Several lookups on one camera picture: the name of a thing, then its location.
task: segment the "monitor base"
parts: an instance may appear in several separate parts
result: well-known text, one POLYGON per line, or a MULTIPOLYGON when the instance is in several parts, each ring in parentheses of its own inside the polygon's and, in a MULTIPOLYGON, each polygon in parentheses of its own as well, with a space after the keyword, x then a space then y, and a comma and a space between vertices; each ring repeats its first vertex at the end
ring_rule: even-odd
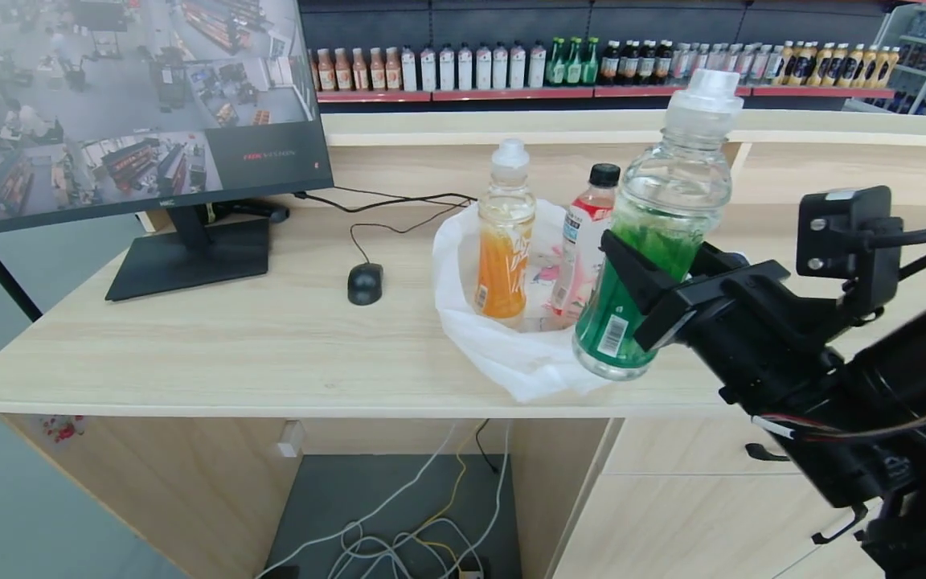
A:
POLYGON ((106 300, 118 302, 267 273, 269 220, 206 228, 198 222, 194 208, 170 209, 169 213, 178 231, 135 239, 106 300), (191 211, 193 220, 188 220, 185 211, 191 211), (183 213, 182 219, 175 219, 175 213, 183 213))

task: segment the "orange liquid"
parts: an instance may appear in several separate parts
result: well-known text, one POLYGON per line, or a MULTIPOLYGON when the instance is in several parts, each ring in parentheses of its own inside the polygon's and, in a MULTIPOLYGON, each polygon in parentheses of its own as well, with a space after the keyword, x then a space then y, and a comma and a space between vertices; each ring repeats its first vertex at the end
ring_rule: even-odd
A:
POLYGON ((477 308, 488 318, 517 318, 524 313, 524 271, 531 225, 481 227, 481 261, 477 272, 477 308))

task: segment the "red shelf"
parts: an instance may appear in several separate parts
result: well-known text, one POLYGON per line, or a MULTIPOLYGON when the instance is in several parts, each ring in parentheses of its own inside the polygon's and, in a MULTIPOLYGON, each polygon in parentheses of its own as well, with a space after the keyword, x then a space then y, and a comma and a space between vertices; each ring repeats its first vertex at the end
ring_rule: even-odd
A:
POLYGON ((831 97, 838 99, 886 99, 895 95, 890 88, 842 87, 753 87, 757 97, 831 97))
POLYGON ((494 101, 513 99, 591 99, 592 87, 504 88, 501 91, 435 91, 435 101, 494 101))
POLYGON ((319 103, 418 103, 431 100, 430 92, 317 92, 319 103))
MULTIPOLYGON (((668 85, 668 87, 596 87, 596 98, 617 98, 617 97, 668 97, 674 92, 680 91, 684 87, 677 85, 668 85)), ((740 97, 749 96, 752 88, 738 87, 735 94, 740 97)))

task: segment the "robotic arm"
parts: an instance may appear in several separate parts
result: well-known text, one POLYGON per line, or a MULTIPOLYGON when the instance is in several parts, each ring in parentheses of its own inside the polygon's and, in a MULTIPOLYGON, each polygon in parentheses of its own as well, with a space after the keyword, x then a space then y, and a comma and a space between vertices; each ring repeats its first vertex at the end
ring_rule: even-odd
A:
POLYGON ((898 282, 903 233, 888 187, 806 195, 800 204, 797 273, 844 279, 838 299, 802 298, 782 285, 776 261, 749 265, 703 244, 691 279, 676 282, 611 232, 610 265, 645 315, 633 337, 648 349, 687 345, 721 382, 720 396, 766 429, 835 508, 851 507, 856 532, 888 579, 926 579, 926 311, 846 362, 830 340, 879 318, 898 282))

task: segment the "monitor brand logo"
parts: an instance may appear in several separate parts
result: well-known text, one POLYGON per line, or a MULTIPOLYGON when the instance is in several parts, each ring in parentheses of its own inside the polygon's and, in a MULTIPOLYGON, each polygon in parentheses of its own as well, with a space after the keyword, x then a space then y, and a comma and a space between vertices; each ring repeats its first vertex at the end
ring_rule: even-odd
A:
POLYGON ((245 161, 260 161, 262 158, 294 157, 295 151, 291 150, 271 150, 268 153, 249 153, 242 158, 245 161))

